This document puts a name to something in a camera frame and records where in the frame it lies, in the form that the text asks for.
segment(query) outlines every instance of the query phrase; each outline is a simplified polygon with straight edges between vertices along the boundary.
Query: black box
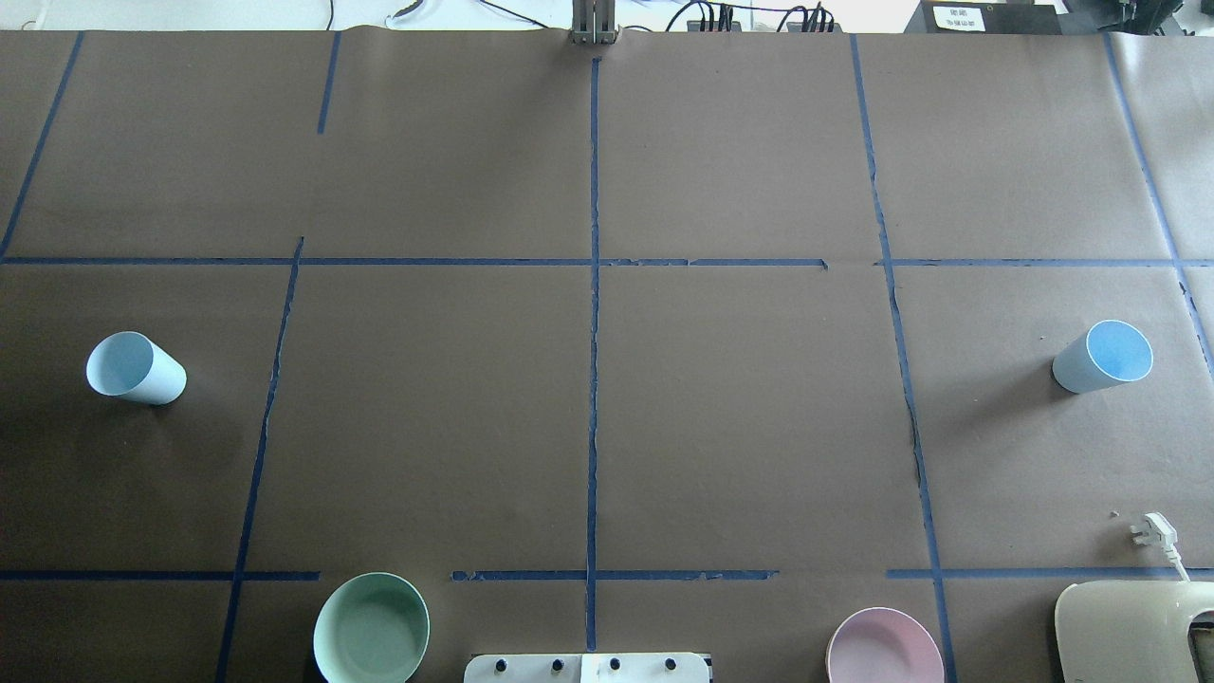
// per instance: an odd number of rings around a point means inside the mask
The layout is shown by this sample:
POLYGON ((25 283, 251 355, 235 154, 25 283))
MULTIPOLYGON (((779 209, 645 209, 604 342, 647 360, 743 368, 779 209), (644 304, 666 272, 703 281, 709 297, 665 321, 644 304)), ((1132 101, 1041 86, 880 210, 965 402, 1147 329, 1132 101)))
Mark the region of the black box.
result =
POLYGON ((1053 5, 919 2, 903 33, 999 33, 1061 35, 1053 5))

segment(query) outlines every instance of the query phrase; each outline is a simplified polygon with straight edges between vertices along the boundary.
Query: blue tape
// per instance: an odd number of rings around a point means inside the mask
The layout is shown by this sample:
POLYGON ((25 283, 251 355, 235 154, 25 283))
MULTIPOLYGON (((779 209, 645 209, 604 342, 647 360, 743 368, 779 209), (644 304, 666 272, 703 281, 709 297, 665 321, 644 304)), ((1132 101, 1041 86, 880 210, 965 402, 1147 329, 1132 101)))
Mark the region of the blue tape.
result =
POLYGON ((452 581, 456 584, 473 581, 585 581, 586 573, 582 570, 568 571, 544 571, 544 570, 515 570, 515 571, 453 571, 452 581))
POLYGON ((236 570, 232 573, 232 593, 228 597, 227 620, 223 624, 223 641, 220 645, 220 660, 215 668, 216 683, 222 683, 227 676, 228 656, 232 653, 232 636, 236 632, 236 613, 240 605, 240 584, 244 581, 244 567, 249 558, 249 537, 253 535, 253 518, 257 508, 257 488, 261 485, 261 472, 266 462, 266 444, 270 440, 270 415, 278 395, 278 377, 283 368, 283 340, 287 337, 287 321, 291 317, 291 301, 295 298, 295 281, 300 274, 300 255, 304 252, 304 238, 295 245, 290 279, 287 280, 287 300, 283 303, 283 318, 278 325, 278 343, 274 347, 274 364, 270 372, 270 391, 266 392, 266 411, 261 416, 261 436, 257 439, 257 455, 253 461, 253 478, 249 484, 249 501, 244 508, 244 527, 240 530, 240 546, 236 556, 236 570))
POLYGON ((246 571, 242 581, 319 581, 319 571, 246 571))
MULTIPOLYGON (((232 581, 231 571, 78 571, 10 570, 0 571, 0 581, 232 581)), ((256 571, 245 581, 319 581, 319 571, 256 571)))
POLYGON ((1163 240, 1168 244, 1168 254, 1172 256, 1173 266, 1176 268, 1176 278, 1180 281, 1180 290, 1185 297, 1185 306, 1189 308, 1189 318, 1193 321, 1193 331, 1197 334, 1197 345, 1201 347, 1202 357, 1206 359, 1206 371, 1214 380, 1214 355, 1210 354, 1206 325, 1202 324, 1202 315, 1197 312, 1197 303, 1193 301, 1193 289, 1189 285, 1189 275, 1185 274, 1184 261, 1180 258, 1176 240, 1172 234, 1172 224, 1168 222, 1168 215, 1164 212, 1163 203, 1159 200, 1159 190, 1155 184, 1155 175, 1151 172, 1150 164, 1146 163, 1146 153, 1142 150, 1142 141, 1139 138, 1138 125, 1134 124, 1134 116, 1130 115, 1130 104, 1125 98, 1125 89, 1122 86, 1122 72, 1117 66, 1117 55, 1113 53, 1113 41, 1107 33, 1102 34, 1102 36, 1105 39, 1105 56, 1108 57, 1108 69, 1113 74, 1113 89, 1117 91, 1117 102, 1122 107, 1122 116, 1125 118, 1125 127, 1129 130, 1130 141, 1134 143, 1134 154, 1138 156, 1139 166, 1142 169, 1142 177, 1146 180, 1151 205, 1155 207, 1155 215, 1159 220, 1159 227, 1163 229, 1163 240))
POLYGON ((931 512, 931 491, 927 488, 927 468, 923 457, 923 442, 919 436, 919 412, 914 403, 914 388, 910 385, 910 363, 907 358, 906 335, 902 329, 902 312, 898 309, 897 283, 894 279, 894 256, 890 251, 890 238, 885 226, 885 210, 877 189, 877 154, 873 149, 873 129, 868 118, 868 101, 864 96, 864 74, 860 62, 860 42, 851 34, 851 61, 856 73, 856 98, 860 104, 860 121, 864 131, 864 152, 868 158, 868 180, 873 193, 873 211, 880 228, 881 263, 885 268, 885 284, 889 289, 890 314, 894 321, 894 338, 898 349, 898 369, 902 374, 902 393, 907 411, 910 414, 910 433, 914 439, 914 460, 919 476, 919 502, 923 506, 923 527, 927 536, 927 557, 931 562, 932 586, 936 592, 936 613, 940 619, 941 650, 944 659, 944 672, 949 683, 957 683, 957 662, 953 656, 953 636, 948 626, 948 605, 944 601, 944 579, 940 569, 940 548, 936 542, 936 523, 931 512))
POLYGON ((589 266, 590 258, 478 258, 478 257, 361 257, 314 256, 306 266, 589 266))
POLYGON ((231 571, 0 571, 0 581, 231 581, 231 571))
POLYGON ((1172 267, 1167 258, 891 258, 895 267, 1172 267))
POLYGON ((34 144, 34 153, 29 156, 29 165, 25 167, 25 177, 21 181, 21 189, 17 190, 17 200, 12 204, 12 212, 8 214, 8 227, 4 230, 4 238, 0 238, 0 262, 4 262, 5 254, 8 252, 8 244, 12 243, 13 232, 17 229, 17 221, 21 220, 21 209, 25 205, 25 194, 29 192, 30 183, 34 182, 34 171, 38 170, 38 161, 42 158, 42 149, 46 148, 46 138, 51 135, 51 124, 55 123, 55 115, 59 110, 63 92, 68 89, 68 80, 72 79, 72 69, 75 68, 75 61, 80 55, 80 45, 83 42, 84 32, 76 32, 76 40, 72 45, 72 53, 68 55, 68 63, 63 67, 63 75, 59 78, 59 87, 55 91, 55 99, 51 101, 50 110, 46 112, 42 132, 38 136, 38 143, 34 144))
POLYGON ((812 266, 828 268, 822 258, 602 258, 605 266, 812 266))
POLYGON ((599 579, 599 66, 590 61, 590 428, 586 462, 586 651, 597 647, 599 579))
POLYGON ((779 575, 773 569, 705 569, 705 570, 607 570, 600 571, 603 581, 767 581, 779 575))
MULTIPOLYGON (((767 581, 779 575, 775 569, 690 569, 690 570, 601 570, 597 581, 767 581)), ((584 581, 580 570, 453 571, 456 584, 475 581, 584 581)))
POLYGON ((289 266, 291 258, 160 256, 13 256, 13 266, 289 266))
POLYGON ((329 98, 333 96, 333 78, 337 73, 337 50, 341 49, 341 32, 333 34, 333 49, 329 51, 329 75, 324 79, 324 97, 320 99, 320 118, 316 124, 316 133, 324 135, 324 125, 329 120, 329 98))
MULTIPOLYGON (((1190 576, 1214 577, 1214 569, 1187 569, 1190 576)), ((1168 579, 1176 576, 1170 567, 1056 567, 1056 568, 999 568, 999 569, 946 569, 944 579, 1168 579)), ((931 580, 926 569, 891 569, 885 577, 895 581, 931 580)))

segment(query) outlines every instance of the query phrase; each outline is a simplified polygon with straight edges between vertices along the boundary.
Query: white cable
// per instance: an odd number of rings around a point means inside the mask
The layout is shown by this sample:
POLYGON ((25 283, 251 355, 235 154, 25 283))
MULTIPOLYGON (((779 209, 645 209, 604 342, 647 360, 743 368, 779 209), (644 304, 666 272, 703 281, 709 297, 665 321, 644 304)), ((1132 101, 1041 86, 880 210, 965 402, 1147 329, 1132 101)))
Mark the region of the white cable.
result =
POLYGON ((1164 551, 1163 554, 1168 556, 1168 562, 1172 563, 1172 567, 1176 568, 1176 574, 1180 575, 1180 580, 1189 581, 1189 571, 1185 570, 1185 565, 1180 562, 1180 553, 1173 548, 1170 551, 1164 551))

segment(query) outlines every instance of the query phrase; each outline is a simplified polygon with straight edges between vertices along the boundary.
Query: sticker with text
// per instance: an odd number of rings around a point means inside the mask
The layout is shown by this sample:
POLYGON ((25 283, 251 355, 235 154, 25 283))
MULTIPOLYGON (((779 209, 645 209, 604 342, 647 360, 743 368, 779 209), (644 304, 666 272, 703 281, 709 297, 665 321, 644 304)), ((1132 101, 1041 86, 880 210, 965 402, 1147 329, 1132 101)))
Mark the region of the sticker with text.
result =
POLYGON ((977 7, 932 7, 936 25, 948 30, 986 30, 982 10, 977 7))

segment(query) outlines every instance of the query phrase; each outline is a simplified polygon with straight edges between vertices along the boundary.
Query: power plug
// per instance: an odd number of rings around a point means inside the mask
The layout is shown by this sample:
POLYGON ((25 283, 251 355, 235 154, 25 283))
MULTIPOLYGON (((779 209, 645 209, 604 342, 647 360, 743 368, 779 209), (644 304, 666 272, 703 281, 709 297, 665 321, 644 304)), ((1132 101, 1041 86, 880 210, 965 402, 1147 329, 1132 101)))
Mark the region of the power plug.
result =
POLYGON ((1168 522, 1168 518, 1159 513, 1146 513, 1142 516, 1142 524, 1131 524, 1130 534, 1139 546, 1158 546, 1163 554, 1176 569, 1181 581, 1189 581, 1189 571, 1180 562, 1180 552, 1176 551, 1176 528, 1168 522))

